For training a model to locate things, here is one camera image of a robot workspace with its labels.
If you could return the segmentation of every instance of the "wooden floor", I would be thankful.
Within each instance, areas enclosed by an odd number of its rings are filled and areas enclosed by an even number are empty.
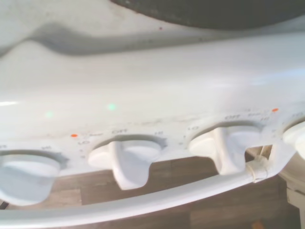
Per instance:
[[[121,191],[111,171],[65,177],[58,179],[46,201],[26,208],[79,206],[128,198],[215,174],[212,161],[191,157],[154,163],[146,186],[135,190]],[[287,203],[286,183],[278,176],[183,206],[67,229],[256,229],[252,224],[257,221],[265,229],[300,228],[299,210]]]

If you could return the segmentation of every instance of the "white knob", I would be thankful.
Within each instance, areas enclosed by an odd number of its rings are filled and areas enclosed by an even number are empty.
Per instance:
[[[245,150],[257,144],[260,131],[253,126],[219,127],[193,139],[189,150],[211,158],[220,175],[244,171]]]
[[[121,189],[134,189],[146,184],[149,167],[161,156],[161,147],[151,141],[113,141],[94,149],[89,165],[113,170]]]
[[[0,156],[0,199],[19,206],[37,204],[50,194],[60,164],[36,155]]]
[[[286,130],[283,134],[283,141],[291,145],[305,159],[305,122]]]

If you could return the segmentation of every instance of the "stove control knob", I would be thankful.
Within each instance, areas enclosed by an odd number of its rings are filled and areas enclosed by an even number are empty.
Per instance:
[[[305,159],[305,122],[286,130],[283,134],[283,141],[291,145]]]
[[[260,131],[254,126],[218,127],[193,139],[189,150],[211,158],[220,175],[234,174],[245,170],[244,153],[259,138]]]
[[[0,156],[0,199],[18,206],[44,201],[60,172],[59,162],[37,155]]]
[[[152,141],[113,141],[94,149],[88,158],[92,167],[112,169],[121,189],[146,184],[149,167],[161,156],[161,146]]]

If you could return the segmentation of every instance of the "white stove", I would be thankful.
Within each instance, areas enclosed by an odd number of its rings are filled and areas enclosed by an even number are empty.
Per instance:
[[[0,9],[1,199],[35,204],[56,177],[103,169],[121,189],[138,188],[151,163],[190,156],[210,157],[219,172],[81,208],[2,211],[0,228],[170,208],[274,176],[296,149],[302,156],[304,17],[237,32],[173,25],[107,1]],[[269,159],[245,163],[247,148],[264,145],[274,145]]]

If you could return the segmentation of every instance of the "white handle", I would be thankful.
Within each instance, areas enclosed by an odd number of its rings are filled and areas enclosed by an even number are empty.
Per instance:
[[[295,150],[279,142],[269,160],[248,162],[247,170],[227,176],[214,176],[180,187],[139,197],[63,209],[0,211],[0,229],[34,229],[82,225],[141,215],[217,195],[260,181],[279,173]]]

